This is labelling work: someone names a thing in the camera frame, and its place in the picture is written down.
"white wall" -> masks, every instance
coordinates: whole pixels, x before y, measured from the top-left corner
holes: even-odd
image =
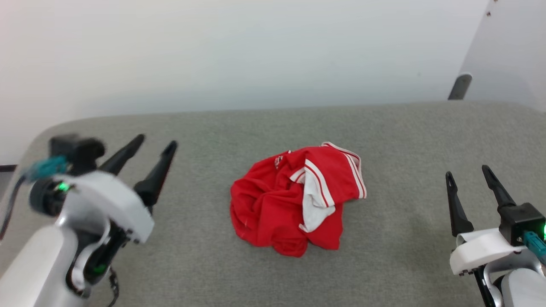
[[[546,1],[490,0],[461,67],[465,100],[518,102],[546,111]]]
[[[0,164],[97,115],[446,99],[487,0],[2,0]]]

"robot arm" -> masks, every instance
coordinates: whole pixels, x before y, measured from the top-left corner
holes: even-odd
[[[456,237],[449,264],[453,274],[474,275],[486,307],[546,306],[544,232],[546,219],[531,204],[516,205],[488,166],[482,166],[497,199],[499,228],[474,231],[457,196],[457,185],[446,174],[452,235]],[[509,271],[492,281],[496,272]]]
[[[152,207],[177,147],[172,141],[149,175],[130,188],[116,175],[143,141],[137,136],[97,167],[96,159],[104,155],[100,141],[76,135],[50,140],[52,158],[26,176],[39,178],[29,195],[31,208],[56,222],[37,231],[2,276],[0,306],[84,306],[109,271],[117,298],[112,260],[128,242],[145,243],[150,236]]]

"teal cable connector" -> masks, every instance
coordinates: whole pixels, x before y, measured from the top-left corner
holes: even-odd
[[[68,161],[64,156],[51,157],[41,160],[33,165],[25,172],[24,176],[27,181],[36,181],[40,178],[53,176],[55,174],[66,173],[68,169]]]
[[[546,265],[546,244],[536,233],[526,232],[523,235],[523,244],[537,256],[542,264]]]

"cable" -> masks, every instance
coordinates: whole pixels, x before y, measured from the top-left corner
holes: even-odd
[[[117,301],[117,298],[120,297],[120,282],[117,279],[116,271],[110,266],[110,277],[108,277],[110,280],[110,289],[112,289],[112,292],[114,293],[114,298],[112,299],[112,302],[110,302],[110,305],[108,307],[114,306],[114,304]]]
[[[11,220],[11,214],[13,213],[13,207],[15,205],[15,198],[17,197],[17,193],[19,192],[19,188],[23,185],[23,183],[25,183],[25,180],[26,176],[21,176],[15,183],[13,191],[9,196],[8,207],[6,208],[6,213],[4,216],[4,222],[2,223],[2,228],[0,229],[0,241],[4,239],[5,233],[8,230],[9,221]]]

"gray fabric surface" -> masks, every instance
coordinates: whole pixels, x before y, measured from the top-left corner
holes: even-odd
[[[56,134],[102,138],[112,153],[145,133],[120,175],[133,185],[169,140],[179,141],[150,240],[128,245],[114,261],[119,307],[482,306],[474,277],[449,268],[455,240],[444,174],[453,172],[477,229],[498,226],[483,163],[517,202],[546,212],[544,119],[517,104],[462,101],[98,118],[47,130],[21,165],[45,158]],[[232,182],[258,160],[325,140],[362,157],[369,192],[345,206],[340,250],[311,246],[297,259],[240,240],[228,210]],[[27,193],[25,187],[0,247],[0,272],[51,222],[30,211]],[[104,282],[91,306],[110,299]]]

